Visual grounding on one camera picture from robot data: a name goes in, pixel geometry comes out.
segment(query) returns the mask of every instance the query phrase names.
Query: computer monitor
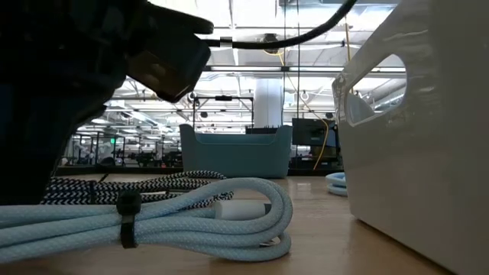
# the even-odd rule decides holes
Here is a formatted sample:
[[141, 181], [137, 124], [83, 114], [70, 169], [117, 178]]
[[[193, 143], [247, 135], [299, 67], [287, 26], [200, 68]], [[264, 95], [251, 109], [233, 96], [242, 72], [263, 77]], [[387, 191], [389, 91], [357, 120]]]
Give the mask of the computer monitor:
[[[325, 120], [329, 126], [326, 146], [336, 147], [336, 135], [333, 128], [335, 121]], [[322, 146], [326, 126], [319, 119], [292, 118], [292, 144], [306, 146]]]

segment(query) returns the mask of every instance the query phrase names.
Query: teal storage bin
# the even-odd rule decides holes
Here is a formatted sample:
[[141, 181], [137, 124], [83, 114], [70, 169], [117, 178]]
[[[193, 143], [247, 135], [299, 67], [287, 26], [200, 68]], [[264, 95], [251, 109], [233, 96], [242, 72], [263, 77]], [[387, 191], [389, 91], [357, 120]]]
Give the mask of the teal storage bin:
[[180, 126], [183, 169], [210, 170], [227, 177], [281, 179], [289, 170], [292, 127], [276, 134], [199, 134]]

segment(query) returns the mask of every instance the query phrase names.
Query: coiled cable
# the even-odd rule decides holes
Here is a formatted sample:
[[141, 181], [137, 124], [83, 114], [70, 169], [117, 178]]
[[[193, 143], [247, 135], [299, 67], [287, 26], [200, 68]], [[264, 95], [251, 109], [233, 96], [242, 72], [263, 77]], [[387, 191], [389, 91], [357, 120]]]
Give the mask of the coiled cable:
[[[214, 208], [187, 210], [236, 189], [264, 194], [270, 211], [232, 221], [219, 219]], [[172, 199], [143, 204], [134, 236], [138, 244], [163, 244], [229, 260], [273, 260], [290, 249], [284, 230], [291, 218], [290, 198], [276, 183], [256, 178], [220, 180]], [[0, 221], [0, 263], [120, 242], [121, 216], [114, 205], [9, 205], [0, 207]], [[274, 238], [280, 242], [260, 246]]]
[[[114, 205], [117, 202], [118, 194], [127, 190], [140, 192], [143, 203], [157, 202], [180, 195], [165, 191], [178, 190], [185, 192], [211, 183], [209, 180], [201, 179], [225, 180], [225, 176], [217, 172], [203, 170], [175, 173], [132, 183], [52, 178], [46, 187], [41, 204]], [[191, 205], [190, 208], [207, 207], [214, 201], [231, 199], [232, 196], [232, 192], [225, 192]]]

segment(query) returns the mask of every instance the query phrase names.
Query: white connector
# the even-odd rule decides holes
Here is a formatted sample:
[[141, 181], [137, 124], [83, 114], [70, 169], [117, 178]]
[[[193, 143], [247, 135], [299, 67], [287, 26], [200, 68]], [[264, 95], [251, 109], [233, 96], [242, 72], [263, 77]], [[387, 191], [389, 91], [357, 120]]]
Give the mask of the white connector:
[[215, 218], [227, 221], [247, 221], [266, 215], [270, 203], [253, 200], [229, 200], [214, 203]]

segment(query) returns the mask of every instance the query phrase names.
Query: desk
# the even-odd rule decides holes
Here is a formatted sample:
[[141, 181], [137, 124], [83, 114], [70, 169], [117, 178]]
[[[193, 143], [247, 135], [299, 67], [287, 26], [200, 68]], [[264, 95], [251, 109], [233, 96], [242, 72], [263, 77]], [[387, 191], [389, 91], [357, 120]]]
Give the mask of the desk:
[[[99, 179], [101, 175], [77, 176]], [[107, 181], [145, 180], [151, 175], [110, 175]], [[36, 275], [433, 275], [449, 274], [349, 212], [348, 201], [326, 192], [324, 177], [277, 180], [293, 200], [290, 254], [249, 264], [160, 246], [101, 247], [5, 264], [0, 274]], [[261, 199], [251, 191], [235, 198]]]

